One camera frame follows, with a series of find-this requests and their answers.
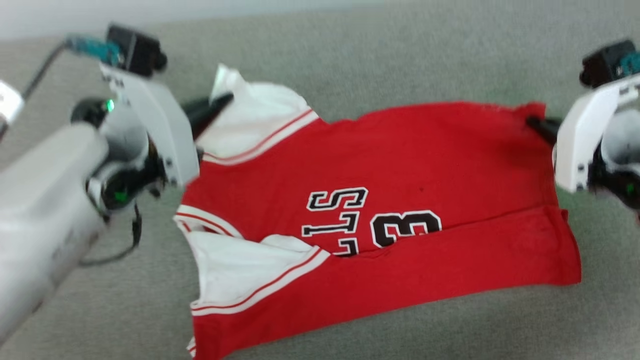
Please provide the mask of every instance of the green led indicator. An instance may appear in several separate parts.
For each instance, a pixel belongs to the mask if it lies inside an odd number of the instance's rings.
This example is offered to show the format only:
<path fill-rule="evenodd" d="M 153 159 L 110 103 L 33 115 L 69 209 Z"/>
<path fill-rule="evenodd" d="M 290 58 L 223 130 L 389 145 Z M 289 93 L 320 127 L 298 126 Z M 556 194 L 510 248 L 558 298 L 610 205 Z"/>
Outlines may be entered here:
<path fill-rule="evenodd" d="M 118 202 L 126 202 L 128 198 L 127 193 L 125 192 L 116 192 L 114 196 Z"/>
<path fill-rule="evenodd" d="M 113 100 L 108 100 L 107 101 L 107 111 L 108 112 L 112 112 L 113 108 L 116 107 L 116 103 Z"/>

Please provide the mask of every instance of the black cable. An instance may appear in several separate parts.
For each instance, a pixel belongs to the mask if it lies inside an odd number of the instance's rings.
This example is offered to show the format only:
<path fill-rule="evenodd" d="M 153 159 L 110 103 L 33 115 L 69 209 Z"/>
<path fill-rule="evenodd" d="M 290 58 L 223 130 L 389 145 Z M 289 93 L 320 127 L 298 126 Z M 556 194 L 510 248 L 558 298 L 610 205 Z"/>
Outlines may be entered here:
<path fill-rule="evenodd" d="M 116 261 L 120 261 L 126 258 L 127 256 L 129 256 L 132 252 L 134 252 L 138 247 L 138 245 L 140 244 L 140 238 L 142 235 L 142 216 L 140 215 L 140 211 L 138 210 L 137 204 L 134 206 L 134 210 L 136 212 L 136 217 L 133 219 L 131 223 L 132 225 L 131 227 L 133 231 L 133 244 L 131 244 L 131 246 L 127 250 L 124 250 L 119 254 L 108 256 L 103 259 L 80 260 L 80 263 L 78 264 L 78 266 L 80 266 L 81 268 L 91 268 L 95 266 L 102 266 L 102 265 L 114 263 Z"/>
<path fill-rule="evenodd" d="M 49 70 L 51 65 L 53 65 L 53 62 L 60 56 L 60 54 L 62 54 L 64 50 L 67 50 L 69 46 L 70 46 L 70 42 L 68 39 L 66 39 L 62 41 L 60 44 L 58 44 L 58 46 L 56 46 L 56 48 L 53 49 L 53 51 L 51 51 L 51 54 L 49 54 L 49 57 L 47 57 L 47 59 L 44 61 L 44 63 L 40 67 L 40 70 L 38 70 L 36 75 L 33 77 L 31 82 L 27 86 L 26 90 L 23 91 L 22 99 L 25 102 L 31 97 L 33 92 L 36 90 L 36 88 L 42 81 L 42 78 L 44 78 L 44 76 L 47 74 L 47 71 Z"/>

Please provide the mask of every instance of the red jersey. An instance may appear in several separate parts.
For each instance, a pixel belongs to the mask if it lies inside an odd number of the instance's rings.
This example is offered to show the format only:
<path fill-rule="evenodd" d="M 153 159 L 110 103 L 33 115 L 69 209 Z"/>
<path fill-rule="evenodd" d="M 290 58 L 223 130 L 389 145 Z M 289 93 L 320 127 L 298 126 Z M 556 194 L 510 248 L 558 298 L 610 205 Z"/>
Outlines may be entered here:
<path fill-rule="evenodd" d="M 542 104 L 424 104 L 327 124 L 296 98 L 247 117 L 254 129 L 238 107 L 255 109 L 259 91 L 238 83 L 175 217 L 200 269 L 198 359 L 448 297 L 580 281 L 551 149 L 525 125 Z"/>

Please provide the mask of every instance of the gray fabric surface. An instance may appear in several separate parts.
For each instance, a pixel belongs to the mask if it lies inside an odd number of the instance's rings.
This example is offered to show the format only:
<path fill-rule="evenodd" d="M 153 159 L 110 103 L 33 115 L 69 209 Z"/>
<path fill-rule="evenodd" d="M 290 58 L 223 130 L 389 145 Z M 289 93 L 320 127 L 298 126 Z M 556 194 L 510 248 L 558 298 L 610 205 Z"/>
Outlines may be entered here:
<path fill-rule="evenodd" d="M 328 120 L 415 102 L 545 101 L 563 115 L 587 52 L 640 42 L 636 0 L 430 0 L 415 5 L 151 27 L 179 99 L 208 94 L 216 64 L 289 85 Z M 55 39 L 0 43 L 0 78 L 23 86 Z M 64 57 L 0 146 L 0 168 L 108 94 L 97 66 Z M 613 199 L 560 193 L 584 281 L 415 306 L 237 352 L 230 359 L 640 359 L 640 233 Z M 180 193 L 145 198 L 140 250 L 77 270 L 0 350 L 2 360 L 187 359 L 197 275 L 170 220 Z M 123 218 L 93 256 L 129 244 Z"/>

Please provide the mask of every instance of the red fabric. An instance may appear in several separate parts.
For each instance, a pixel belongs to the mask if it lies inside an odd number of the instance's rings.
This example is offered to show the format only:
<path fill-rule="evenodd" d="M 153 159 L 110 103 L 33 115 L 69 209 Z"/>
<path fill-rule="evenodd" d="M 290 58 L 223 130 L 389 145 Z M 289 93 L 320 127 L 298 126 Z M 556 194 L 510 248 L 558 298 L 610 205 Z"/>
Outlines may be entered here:
<path fill-rule="evenodd" d="M 580 257 L 565 216 L 543 206 L 352 258 L 331 257 L 242 313 L 194 316 L 196 360 L 425 302 L 575 284 Z"/>
<path fill-rule="evenodd" d="M 317 120 L 238 165 L 203 163 L 183 204 L 225 219 L 249 240 L 291 235 L 336 253 L 344 251 L 339 239 L 356 238 L 359 255 L 331 257 L 242 313 L 194 317 L 196 358 L 479 291 L 579 282 L 551 148 L 525 125 L 544 111 L 542 104 L 407 106 L 356 122 Z M 362 208 L 345 209 L 343 199 L 335 210 L 307 209 L 312 192 L 354 187 L 368 190 Z M 427 210 L 441 231 L 398 236 L 382 249 L 374 243 L 376 214 Z M 302 237 L 303 225 L 339 224 L 345 211 L 359 214 L 354 233 Z"/>

